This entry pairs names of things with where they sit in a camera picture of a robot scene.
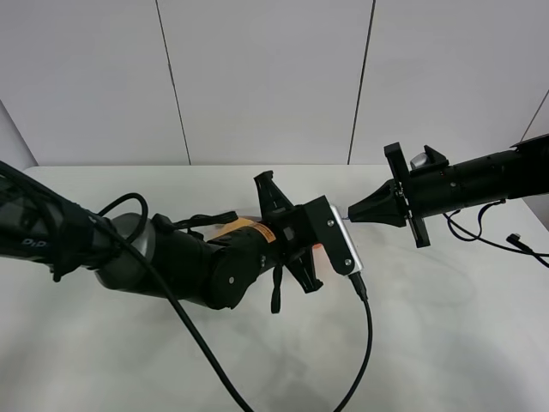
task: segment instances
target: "white surface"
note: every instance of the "white surface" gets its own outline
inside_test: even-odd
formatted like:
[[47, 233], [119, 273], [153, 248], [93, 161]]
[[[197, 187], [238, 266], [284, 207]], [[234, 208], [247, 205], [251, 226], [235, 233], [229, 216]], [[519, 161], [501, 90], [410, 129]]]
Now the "white surface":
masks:
[[549, 195], [531, 196], [524, 199], [528, 207], [549, 229]]
[[36, 166], [19, 131], [0, 100], [0, 161], [23, 170]]
[[188, 162], [154, 1], [2, 2], [0, 56], [40, 165]]
[[549, 87], [543, 0], [377, 3], [352, 163], [400, 141], [464, 161], [518, 142]]
[[347, 163], [371, 0], [160, 0], [193, 164]]
[[[39, 167], [28, 173], [91, 210], [139, 191], [174, 219], [236, 209], [258, 214], [252, 178], [266, 167]], [[273, 167], [295, 203], [326, 194], [347, 205], [389, 169]], [[118, 213], [134, 209], [124, 205]], [[476, 210], [460, 221], [472, 226]], [[485, 234], [518, 232], [537, 250], [549, 233], [523, 201], [491, 209]], [[365, 264], [374, 317], [371, 363], [346, 410], [547, 411], [549, 275], [534, 259], [454, 239], [427, 220], [432, 247], [409, 228], [348, 224]], [[269, 313], [270, 274], [234, 311], [184, 303], [234, 384], [258, 411], [330, 411], [365, 350], [365, 315], [350, 283], [316, 252], [318, 292], [288, 274]], [[0, 410], [237, 411], [169, 305], [103, 289], [78, 270], [0, 260]]]
[[[526, 133], [525, 139], [549, 133], [549, 101], [546, 100]], [[526, 204], [549, 229], [549, 195], [529, 197]]]

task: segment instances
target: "white table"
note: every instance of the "white table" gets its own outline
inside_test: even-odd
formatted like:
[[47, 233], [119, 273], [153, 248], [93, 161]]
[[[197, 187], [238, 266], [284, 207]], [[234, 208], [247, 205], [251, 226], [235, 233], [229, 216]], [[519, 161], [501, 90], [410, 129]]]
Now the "white table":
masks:
[[[372, 193], [387, 167], [36, 167], [28, 174], [99, 210], [138, 191], [173, 219], [236, 209], [258, 215], [253, 177], [274, 170], [294, 203], [326, 194], [341, 207]], [[136, 210], [125, 204], [118, 213]], [[477, 209], [460, 221], [473, 228]], [[523, 201], [491, 209], [486, 237], [518, 232], [549, 251]], [[549, 410], [549, 270], [530, 257], [465, 244], [442, 217], [432, 247], [409, 228], [350, 224], [365, 264], [374, 348], [348, 411]], [[185, 302], [234, 384], [257, 411], [330, 411], [362, 361], [365, 314], [350, 283], [316, 251], [324, 287], [305, 295], [286, 274], [269, 312], [270, 274], [233, 311]], [[0, 410], [237, 411], [166, 301], [102, 288], [78, 270], [59, 284], [46, 267], [1, 259]]]

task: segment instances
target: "orange sticker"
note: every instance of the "orange sticker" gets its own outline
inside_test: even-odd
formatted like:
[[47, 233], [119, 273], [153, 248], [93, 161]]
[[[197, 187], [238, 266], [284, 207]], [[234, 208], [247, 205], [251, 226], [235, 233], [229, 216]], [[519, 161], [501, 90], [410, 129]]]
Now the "orange sticker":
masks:
[[263, 237], [269, 242], [274, 242], [276, 240], [276, 236], [275, 234], [273, 233], [273, 231], [271, 229], [269, 229], [268, 227], [266, 227], [265, 225], [261, 224], [261, 223], [253, 223], [250, 225], [250, 227], [253, 227], [254, 229], [256, 229], [260, 234], [263, 235]]

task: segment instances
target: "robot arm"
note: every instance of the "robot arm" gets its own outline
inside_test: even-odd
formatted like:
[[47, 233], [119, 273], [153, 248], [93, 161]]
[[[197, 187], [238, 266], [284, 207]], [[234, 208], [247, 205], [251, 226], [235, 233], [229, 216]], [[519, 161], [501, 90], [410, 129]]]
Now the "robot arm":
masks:
[[549, 135], [453, 166], [429, 146], [411, 171], [399, 143], [386, 146], [385, 156], [394, 178], [349, 207], [349, 219], [397, 227], [408, 221], [417, 247], [430, 244], [425, 217], [549, 192]]
[[[264, 272], [286, 266], [306, 293], [323, 284], [315, 274], [312, 247], [322, 243], [334, 270], [344, 276], [362, 263], [337, 209], [326, 197], [294, 206], [273, 182], [273, 173], [255, 178], [262, 220], [207, 242], [184, 233], [163, 215], [151, 220], [124, 214], [108, 220], [60, 197], [29, 177], [3, 165], [0, 178], [0, 256], [47, 264], [54, 280], [79, 266], [96, 271], [105, 287], [164, 296], [146, 269], [99, 226], [127, 239], [163, 276], [179, 300], [222, 309], [234, 308]], [[128, 195], [127, 198], [139, 195]], [[199, 217], [186, 227], [209, 224]], [[280, 290], [274, 293], [280, 310]]]

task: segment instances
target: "white wall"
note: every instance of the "white wall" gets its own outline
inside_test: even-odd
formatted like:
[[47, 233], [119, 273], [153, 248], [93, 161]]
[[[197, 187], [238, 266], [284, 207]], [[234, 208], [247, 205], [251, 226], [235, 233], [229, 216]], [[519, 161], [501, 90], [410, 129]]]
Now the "white wall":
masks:
[[451, 162], [518, 142], [549, 88], [541, 0], [377, 2], [352, 163], [428, 144]]
[[160, 0], [192, 163], [346, 163], [370, 10]]
[[[549, 100], [546, 99], [528, 128], [525, 139], [549, 134]], [[549, 229], [549, 195], [527, 197], [524, 199], [529, 208]]]
[[0, 101], [0, 161], [4, 161], [19, 170], [36, 166], [34, 158], [2, 101]]
[[0, 2], [0, 73], [40, 165], [188, 163], [154, 0]]

